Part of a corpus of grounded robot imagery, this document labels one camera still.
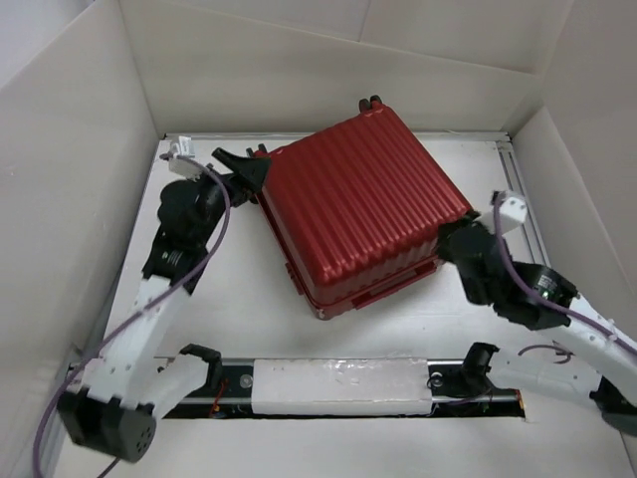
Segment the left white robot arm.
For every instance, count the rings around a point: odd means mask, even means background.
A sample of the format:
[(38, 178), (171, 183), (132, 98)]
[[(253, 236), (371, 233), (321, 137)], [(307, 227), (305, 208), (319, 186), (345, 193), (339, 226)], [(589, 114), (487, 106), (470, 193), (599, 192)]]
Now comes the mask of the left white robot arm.
[(244, 156), (221, 147), (212, 156), (227, 172), (199, 163), (189, 136), (173, 140), (161, 155), (177, 180), (160, 193), (159, 226), (131, 307), (131, 316), (79, 364), (79, 379), (56, 408), (72, 441), (116, 461), (138, 462), (157, 422), (193, 391), (223, 387), (220, 354), (189, 344), (168, 364), (155, 353), (191, 298), (229, 226), (232, 209), (254, 201), (272, 164), (261, 147)]

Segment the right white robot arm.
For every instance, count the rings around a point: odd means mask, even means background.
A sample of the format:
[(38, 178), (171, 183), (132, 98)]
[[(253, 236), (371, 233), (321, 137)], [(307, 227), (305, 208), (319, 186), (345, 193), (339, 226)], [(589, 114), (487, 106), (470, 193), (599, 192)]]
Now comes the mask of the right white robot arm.
[(463, 406), (496, 389), (526, 389), (599, 411), (617, 431), (636, 433), (636, 342), (603, 318), (555, 270), (512, 258), (505, 234), (523, 226), (526, 200), (495, 192), (490, 211), (469, 211), (440, 227), (436, 253), (456, 267), (466, 299), (544, 337), (560, 352), (548, 362), (487, 343), (474, 343), (446, 374), (430, 371), (428, 387), (444, 406)]

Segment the red hard-shell suitcase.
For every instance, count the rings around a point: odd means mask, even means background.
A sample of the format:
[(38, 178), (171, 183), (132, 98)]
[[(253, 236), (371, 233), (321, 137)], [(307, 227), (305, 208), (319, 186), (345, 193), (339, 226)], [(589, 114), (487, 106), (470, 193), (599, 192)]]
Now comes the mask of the red hard-shell suitcase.
[(477, 213), (380, 97), (292, 143), (257, 200), (298, 293), (322, 320), (362, 309), (436, 272), (440, 232)]

